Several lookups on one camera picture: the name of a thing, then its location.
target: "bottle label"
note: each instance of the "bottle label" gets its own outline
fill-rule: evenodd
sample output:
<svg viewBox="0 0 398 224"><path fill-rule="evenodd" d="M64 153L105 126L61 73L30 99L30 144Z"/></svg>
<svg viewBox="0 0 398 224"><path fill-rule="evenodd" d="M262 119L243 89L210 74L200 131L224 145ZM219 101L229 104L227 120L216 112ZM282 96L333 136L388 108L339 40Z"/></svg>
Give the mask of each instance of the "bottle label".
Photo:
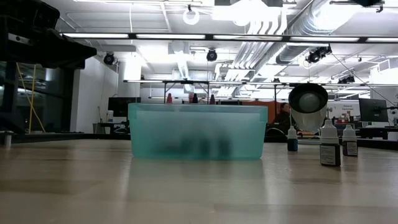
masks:
<svg viewBox="0 0 398 224"><path fill-rule="evenodd" d="M321 164L336 165L336 147L335 146L320 146L320 160Z"/></svg>
<svg viewBox="0 0 398 224"><path fill-rule="evenodd" d="M358 155L358 147L356 142L347 142L347 155L357 156Z"/></svg>

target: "translucent teal plastic bin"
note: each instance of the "translucent teal plastic bin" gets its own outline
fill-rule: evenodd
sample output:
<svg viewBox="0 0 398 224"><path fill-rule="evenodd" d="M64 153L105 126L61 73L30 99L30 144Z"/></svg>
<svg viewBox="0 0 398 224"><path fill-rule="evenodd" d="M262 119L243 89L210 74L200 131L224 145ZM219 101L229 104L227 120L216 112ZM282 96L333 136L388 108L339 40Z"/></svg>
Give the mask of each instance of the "translucent teal plastic bin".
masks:
<svg viewBox="0 0 398 224"><path fill-rule="evenodd" d="M258 159L266 106L129 104L136 158Z"/></svg>

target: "window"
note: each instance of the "window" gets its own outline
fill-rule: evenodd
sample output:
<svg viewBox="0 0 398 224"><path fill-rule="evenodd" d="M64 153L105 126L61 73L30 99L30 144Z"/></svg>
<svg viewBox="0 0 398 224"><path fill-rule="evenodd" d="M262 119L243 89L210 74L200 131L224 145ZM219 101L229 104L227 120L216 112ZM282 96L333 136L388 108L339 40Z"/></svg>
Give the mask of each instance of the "window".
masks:
<svg viewBox="0 0 398 224"><path fill-rule="evenodd" d="M7 73L8 79L16 78L15 84L8 82L7 86L10 90L15 86L17 88L17 96L14 98L14 91L4 91L7 88L0 87L0 100L3 98L15 99L11 103L9 102L6 107L3 106L2 110L10 112L12 111L11 108L14 108L15 113L22 116L25 128L28 129L30 119L29 100L32 100L33 95L33 108L41 120L45 131L56 133L69 131L74 71L59 68L48 69L37 65L34 79L34 65L19 63L18 66L21 70L21 75L19 75L16 64L8 63L0 62L0 75L5 77L6 67L8 72L15 68L15 76ZM39 120L34 114L32 114L31 131L42 131Z"/></svg>
<svg viewBox="0 0 398 224"><path fill-rule="evenodd" d="M0 62L0 107L2 106L2 98L4 97L4 85L2 81L6 78L6 62Z"/></svg>

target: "orange wall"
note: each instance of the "orange wall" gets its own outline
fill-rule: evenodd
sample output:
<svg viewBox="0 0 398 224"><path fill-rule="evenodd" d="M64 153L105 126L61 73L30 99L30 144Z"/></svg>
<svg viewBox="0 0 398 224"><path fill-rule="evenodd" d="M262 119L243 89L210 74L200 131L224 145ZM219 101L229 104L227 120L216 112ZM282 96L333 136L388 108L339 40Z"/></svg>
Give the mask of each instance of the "orange wall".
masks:
<svg viewBox="0 0 398 224"><path fill-rule="evenodd" d="M279 108L281 103L276 103L277 104L277 113L279 113ZM248 105L248 106L266 106L268 107L268 123L272 123L275 119L275 101L244 101L243 105Z"/></svg>

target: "security camera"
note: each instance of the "security camera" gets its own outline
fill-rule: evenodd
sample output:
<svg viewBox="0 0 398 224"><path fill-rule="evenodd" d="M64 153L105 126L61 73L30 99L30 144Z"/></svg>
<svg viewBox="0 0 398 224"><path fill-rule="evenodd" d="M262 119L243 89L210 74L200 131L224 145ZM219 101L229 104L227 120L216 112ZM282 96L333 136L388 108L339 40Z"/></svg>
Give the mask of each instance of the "security camera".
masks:
<svg viewBox="0 0 398 224"><path fill-rule="evenodd" d="M106 53L104 57L104 63L106 65L114 65L117 62L116 58L114 57L114 52Z"/></svg>
<svg viewBox="0 0 398 224"><path fill-rule="evenodd" d="M209 52L207 53L207 61L209 62L214 62L217 60L217 53L215 49L210 49Z"/></svg>

